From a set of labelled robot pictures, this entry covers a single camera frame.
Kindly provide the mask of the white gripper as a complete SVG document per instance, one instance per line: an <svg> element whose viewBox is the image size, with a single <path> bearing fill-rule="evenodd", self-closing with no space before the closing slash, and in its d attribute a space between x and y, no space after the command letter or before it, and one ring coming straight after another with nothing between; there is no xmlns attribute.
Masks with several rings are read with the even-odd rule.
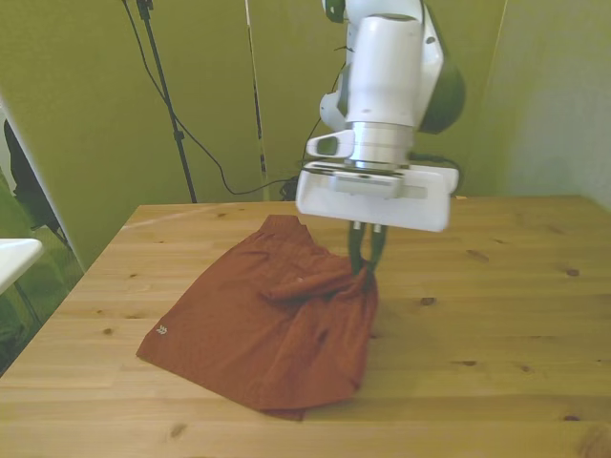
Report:
<svg viewBox="0 0 611 458"><path fill-rule="evenodd" d="M413 165L383 176L315 162L300 173L296 204L305 215L350 221L348 256L354 276L363 267L365 223L372 224L367 270L373 275L384 253L387 226L428 232L448 226L458 179L453 168Z"/></svg>

